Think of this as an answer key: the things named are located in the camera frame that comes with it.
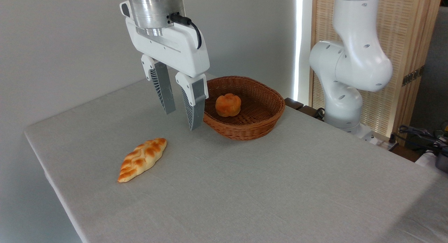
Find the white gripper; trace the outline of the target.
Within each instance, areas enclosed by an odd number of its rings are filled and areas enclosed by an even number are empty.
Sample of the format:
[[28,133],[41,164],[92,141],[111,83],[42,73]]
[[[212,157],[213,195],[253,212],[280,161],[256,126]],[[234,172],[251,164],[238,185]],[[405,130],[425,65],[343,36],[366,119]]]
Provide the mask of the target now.
[[197,31],[189,25],[174,23],[162,28],[161,36],[149,36],[136,27],[131,18],[126,18],[125,23],[133,45],[143,53],[141,64],[145,76],[153,82],[165,113],[168,115],[176,110],[168,65],[179,71],[175,79],[182,90],[189,128],[198,128],[203,122],[205,103],[209,98],[204,73],[210,68],[210,60],[203,35],[198,47]]

